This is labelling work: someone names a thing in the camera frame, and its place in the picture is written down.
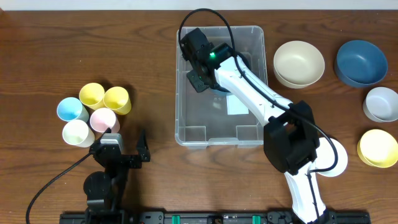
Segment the dark blue bowl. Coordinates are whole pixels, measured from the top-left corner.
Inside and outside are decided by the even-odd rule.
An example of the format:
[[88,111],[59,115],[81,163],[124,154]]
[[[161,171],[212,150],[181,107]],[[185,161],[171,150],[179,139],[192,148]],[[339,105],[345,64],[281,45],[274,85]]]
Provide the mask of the dark blue bowl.
[[385,78],[388,62],[376,45],[365,40],[351,40],[338,49],[334,71],[344,84],[366,88]]
[[245,80],[241,72],[252,74],[248,67],[246,58],[238,53],[233,57],[230,52],[224,51],[220,54],[213,54],[211,61],[211,78],[214,84],[210,88],[219,91],[229,91],[234,95],[248,95],[252,86]]

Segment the beige bowl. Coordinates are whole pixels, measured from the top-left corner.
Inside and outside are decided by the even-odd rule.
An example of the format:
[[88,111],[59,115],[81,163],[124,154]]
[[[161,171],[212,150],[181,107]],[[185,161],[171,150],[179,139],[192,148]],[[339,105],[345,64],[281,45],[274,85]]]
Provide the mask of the beige bowl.
[[301,89],[321,79],[325,71],[325,60],[312,44],[294,40],[276,50],[273,66],[275,77],[281,84]]

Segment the light grey bowl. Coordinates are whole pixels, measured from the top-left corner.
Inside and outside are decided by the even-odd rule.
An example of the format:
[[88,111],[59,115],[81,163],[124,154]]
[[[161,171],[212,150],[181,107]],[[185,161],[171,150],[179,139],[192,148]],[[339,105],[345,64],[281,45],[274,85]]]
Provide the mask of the light grey bowl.
[[363,102],[364,114],[372,121],[387,123],[397,120],[397,93],[386,87],[373,88]]

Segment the yellow bowl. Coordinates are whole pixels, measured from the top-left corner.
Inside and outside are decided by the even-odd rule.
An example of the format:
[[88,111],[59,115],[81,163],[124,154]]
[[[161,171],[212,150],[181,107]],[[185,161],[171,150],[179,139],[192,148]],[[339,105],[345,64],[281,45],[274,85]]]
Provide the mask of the yellow bowl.
[[357,153],[359,158],[369,166],[392,167],[397,163],[397,140],[386,131],[372,129],[360,138]]

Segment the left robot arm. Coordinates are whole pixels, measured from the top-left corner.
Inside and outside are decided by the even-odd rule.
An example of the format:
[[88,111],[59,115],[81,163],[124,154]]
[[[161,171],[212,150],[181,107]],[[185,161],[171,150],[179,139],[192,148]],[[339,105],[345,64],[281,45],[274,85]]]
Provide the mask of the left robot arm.
[[140,169],[142,163],[150,161],[150,152],[146,134],[141,132],[137,141],[137,154],[123,154],[124,143],[119,133],[108,128],[99,139],[90,146],[89,152],[104,171],[90,174],[83,190],[87,196],[87,205],[91,211],[115,211],[119,208],[127,175],[131,169]]

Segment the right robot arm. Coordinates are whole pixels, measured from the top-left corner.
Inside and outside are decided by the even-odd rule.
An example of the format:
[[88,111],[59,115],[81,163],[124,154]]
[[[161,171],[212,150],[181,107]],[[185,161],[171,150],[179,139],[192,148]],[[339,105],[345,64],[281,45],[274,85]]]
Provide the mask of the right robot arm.
[[193,67],[188,79],[197,92],[228,90],[261,122],[264,153],[285,175],[296,216],[304,223],[325,223],[326,206],[315,177],[318,136],[323,131],[315,124],[311,107],[304,101],[294,104],[271,90],[246,66],[233,45],[205,42],[180,47]]

